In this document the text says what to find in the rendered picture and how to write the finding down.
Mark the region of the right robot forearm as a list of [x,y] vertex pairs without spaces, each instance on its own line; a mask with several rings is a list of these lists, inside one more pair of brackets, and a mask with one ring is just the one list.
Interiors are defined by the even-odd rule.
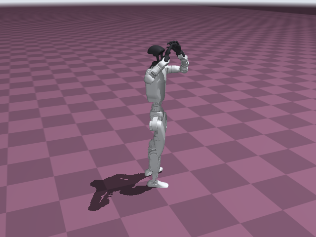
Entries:
[[168,62],[165,62],[164,61],[164,58],[162,59],[162,61],[158,62],[156,64],[156,66],[154,68],[152,68],[146,75],[144,78],[146,78],[150,73],[153,75],[153,76],[158,76],[158,74],[165,68],[165,66],[167,66],[169,63],[169,60]]

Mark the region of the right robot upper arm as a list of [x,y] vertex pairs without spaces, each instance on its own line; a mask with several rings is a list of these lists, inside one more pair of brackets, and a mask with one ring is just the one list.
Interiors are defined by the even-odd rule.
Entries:
[[[149,72],[149,71],[148,71]],[[147,73],[148,73],[147,72]],[[147,74],[146,73],[146,74]],[[155,80],[155,77],[156,76],[153,76],[151,73],[146,77],[146,78],[144,78],[144,82],[145,83],[147,83],[147,84],[152,84],[153,82],[154,82],[154,80]]]

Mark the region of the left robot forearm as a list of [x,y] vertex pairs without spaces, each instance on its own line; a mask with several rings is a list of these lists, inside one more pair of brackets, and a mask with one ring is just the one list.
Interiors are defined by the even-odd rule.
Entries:
[[189,66],[189,61],[188,61],[187,55],[185,55],[185,57],[183,57],[183,55],[180,54],[180,55],[178,55],[178,58],[181,60],[181,66],[183,68],[186,68]]

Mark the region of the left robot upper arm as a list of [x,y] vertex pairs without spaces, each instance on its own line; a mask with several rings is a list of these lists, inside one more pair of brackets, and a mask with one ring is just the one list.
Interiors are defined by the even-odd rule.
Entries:
[[183,68],[182,66],[175,66],[175,65],[172,65],[172,66],[165,66],[165,71],[166,71],[166,74],[168,73],[187,73],[188,72],[188,67],[186,68]]

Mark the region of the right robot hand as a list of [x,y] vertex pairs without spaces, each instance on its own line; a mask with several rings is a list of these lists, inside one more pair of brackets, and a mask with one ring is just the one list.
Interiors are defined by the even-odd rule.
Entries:
[[170,59],[169,57],[170,51],[171,49],[175,49],[174,47],[176,47],[176,45],[177,45],[176,43],[172,43],[170,47],[167,49],[167,51],[165,52],[165,55],[163,56],[165,62],[168,62],[168,60]]

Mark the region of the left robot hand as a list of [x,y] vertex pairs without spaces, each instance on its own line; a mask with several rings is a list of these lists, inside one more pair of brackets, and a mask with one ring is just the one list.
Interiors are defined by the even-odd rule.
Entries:
[[[168,44],[171,45],[172,43],[177,44],[176,47],[174,47],[175,49],[172,49],[174,52],[176,52],[176,55],[178,56],[178,55],[182,54],[183,57],[185,57],[185,54],[184,54],[183,50],[181,50],[181,46],[180,46],[179,42],[178,41],[170,41],[167,43],[167,45]],[[167,48],[169,48],[169,46],[167,46]]]

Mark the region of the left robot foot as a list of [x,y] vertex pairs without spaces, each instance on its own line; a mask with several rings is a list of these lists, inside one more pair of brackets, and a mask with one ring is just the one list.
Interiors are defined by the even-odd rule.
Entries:
[[[162,171],[162,170],[163,170],[163,168],[160,167],[159,172]],[[146,169],[146,170],[145,170],[145,176],[149,176],[149,175],[151,175],[151,174],[152,174],[152,172],[150,171],[150,169]]]

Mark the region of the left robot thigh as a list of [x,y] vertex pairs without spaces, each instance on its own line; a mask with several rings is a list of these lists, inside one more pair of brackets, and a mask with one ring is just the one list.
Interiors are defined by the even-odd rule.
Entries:
[[[163,117],[162,123],[163,123],[163,126],[164,126],[164,130],[165,130],[165,132],[166,132],[166,129],[167,129],[167,115],[166,115],[166,112],[164,112],[164,117]],[[149,143],[149,147],[150,147],[151,149],[156,149],[156,148],[155,148],[155,145],[154,145],[154,140],[152,140],[152,141]]]

